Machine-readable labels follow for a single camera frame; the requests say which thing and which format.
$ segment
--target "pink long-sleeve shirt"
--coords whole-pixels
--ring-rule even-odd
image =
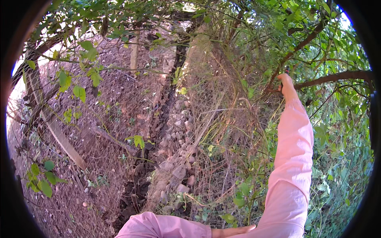
[[[307,219],[314,136],[298,99],[286,102],[278,126],[278,148],[258,226],[231,238],[302,237]],[[211,228],[175,216],[144,212],[131,216],[116,238],[211,238]]]

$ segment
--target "dirt ground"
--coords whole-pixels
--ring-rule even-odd
[[[125,48],[118,40],[96,40],[99,43],[99,60],[103,65],[129,68],[131,47]],[[149,69],[171,72],[176,66],[173,65],[174,51],[176,47],[159,47],[152,51],[141,47],[138,51],[138,68],[150,64],[147,67]],[[51,87],[49,78],[53,78],[61,67],[73,75],[81,75],[78,64],[57,64],[51,61],[39,66],[41,81],[46,85],[44,91]],[[44,158],[54,161],[55,173],[68,181],[68,184],[53,186],[53,196],[47,198],[41,192],[26,189],[26,180],[22,179],[25,200],[46,236],[114,237],[131,215],[141,212],[146,201],[150,174],[157,165],[153,156],[157,151],[156,144],[147,144],[144,151],[128,155],[123,147],[98,135],[92,128],[98,126],[107,129],[120,142],[134,135],[142,135],[144,138],[151,135],[151,140],[156,140],[161,129],[158,126],[163,126],[168,115],[156,115],[155,111],[158,107],[166,107],[164,104],[171,88],[165,75],[143,73],[144,70],[135,79],[128,71],[101,71],[104,81],[98,87],[98,97],[91,94],[92,81],[86,76],[79,77],[78,84],[86,89],[85,105],[79,99],[71,97],[71,90],[48,102],[61,118],[67,109],[72,109],[73,114],[82,114],[78,119],[72,118],[71,123],[76,126],[67,125],[62,120],[57,122],[75,150],[87,162],[85,171],[61,151],[45,126],[40,126],[43,136],[40,134],[37,140],[34,139],[38,138],[34,136],[36,130],[31,131],[27,141],[28,150],[19,153],[17,148],[21,146],[23,126],[11,121],[8,148],[15,161],[16,174],[23,178],[31,159],[40,153],[37,161]],[[12,103],[20,106],[20,114],[23,110],[27,111],[20,100]]]

